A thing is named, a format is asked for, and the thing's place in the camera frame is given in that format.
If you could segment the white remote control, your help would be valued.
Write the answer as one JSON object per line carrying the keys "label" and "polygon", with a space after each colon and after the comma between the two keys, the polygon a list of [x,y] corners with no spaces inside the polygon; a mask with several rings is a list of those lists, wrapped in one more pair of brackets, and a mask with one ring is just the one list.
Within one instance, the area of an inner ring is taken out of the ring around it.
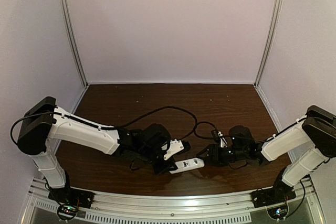
{"label": "white remote control", "polygon": [[195,157],[183,161],[177,161],[175,165],[177,169],[170,171],[170,174],[188,172],[190,170],[203,168],[205,166],[205,163],[202,159]]}

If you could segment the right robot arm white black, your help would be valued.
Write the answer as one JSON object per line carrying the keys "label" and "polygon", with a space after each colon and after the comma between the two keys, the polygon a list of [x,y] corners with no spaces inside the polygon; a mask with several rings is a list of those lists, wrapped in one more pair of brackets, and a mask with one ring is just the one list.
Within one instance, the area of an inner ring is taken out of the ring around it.
{"label": "right robot arm white black", "polygon": [[[335,115],[316,105],[308,107],[303,117],[264,141],[255,140],[250,129],[242,125],[231,128],[227,136],[220,136],[217,130],[213,130],[212,135],[214,143],[196,156],[206,165],[217,167],[229,166],[237,161],[265,166],[301,145],[310,145],[277,176],[269,192],[269,199],[274,204],[287,198],[302,178],[335,157]],[[228,147],[223,144],[227,137],[232,141]]]}

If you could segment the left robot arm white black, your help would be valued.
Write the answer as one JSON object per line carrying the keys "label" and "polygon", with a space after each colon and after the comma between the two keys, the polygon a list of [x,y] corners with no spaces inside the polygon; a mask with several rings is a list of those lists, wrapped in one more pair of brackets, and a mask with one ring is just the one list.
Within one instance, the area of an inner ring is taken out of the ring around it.
{"label": "left robot arm white black", "polygon": [[67,173],[49,147],[51,139],[76,143],[130,161],[139,159],[153,164],[157,174],[176,170],[173,155],[184,149],[182,142],[173,140],[160,124],[151,124],[144,130],[98,124],[62,109],[53,97],[42,99],[17,123],[21,124],[20,132],[12,141],[33,159],[64,205],[71,205],[76,197],[69,189]]}

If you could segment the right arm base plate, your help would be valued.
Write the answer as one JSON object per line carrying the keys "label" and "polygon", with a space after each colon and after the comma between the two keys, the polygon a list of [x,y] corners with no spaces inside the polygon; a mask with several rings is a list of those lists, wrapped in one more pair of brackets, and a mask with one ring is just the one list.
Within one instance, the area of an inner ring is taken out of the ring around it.
{"label": "right arm base plate", "polygon": [[250,193],[255,208],[271,206],[295,199],[296,193],[290,188],[267,188],[258,189]]}

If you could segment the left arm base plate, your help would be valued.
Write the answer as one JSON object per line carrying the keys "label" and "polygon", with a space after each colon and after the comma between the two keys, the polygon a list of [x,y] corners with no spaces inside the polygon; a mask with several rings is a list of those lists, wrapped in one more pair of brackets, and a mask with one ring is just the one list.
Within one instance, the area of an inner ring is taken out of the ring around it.
{"label": "left arm base plate", "polygon": [[50,188],[48,198],[54,200],[56,203],[90,209],[94,195],[91,191],[64,187],[57,189]]}

